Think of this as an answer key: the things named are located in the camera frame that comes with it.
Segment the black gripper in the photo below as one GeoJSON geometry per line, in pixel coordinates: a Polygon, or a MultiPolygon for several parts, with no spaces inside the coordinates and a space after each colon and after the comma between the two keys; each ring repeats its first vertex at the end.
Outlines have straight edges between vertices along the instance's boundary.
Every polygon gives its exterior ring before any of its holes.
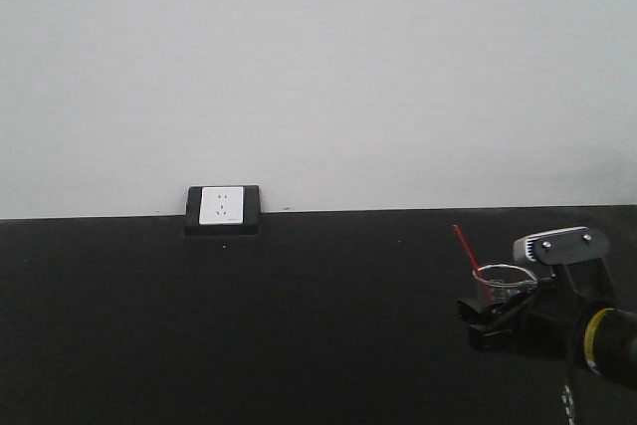
{"type": "Polygon", "coordinates": [[[604,258],[554,265],[527,295],[481,304],[457,300],[471,348],[487,353],[515,351],[537,358],[581,358],[585,330],[599,311],[616,306],[616,291],[604,258]],[[479,324],[495,322],[509,324],[479,324]]]}

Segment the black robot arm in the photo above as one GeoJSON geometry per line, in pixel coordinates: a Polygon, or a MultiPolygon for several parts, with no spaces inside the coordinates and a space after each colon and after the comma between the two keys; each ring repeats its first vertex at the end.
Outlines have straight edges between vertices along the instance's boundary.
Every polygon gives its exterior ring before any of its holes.
{"type": "Polygon", "coordinates": [[[635,389],[636,314],[618,307],[605,261],[547,268],[548,277],[504,301],[457,300],[469,345],[479,352],[562,361],[569,377],[583,369],[635,389]]]}

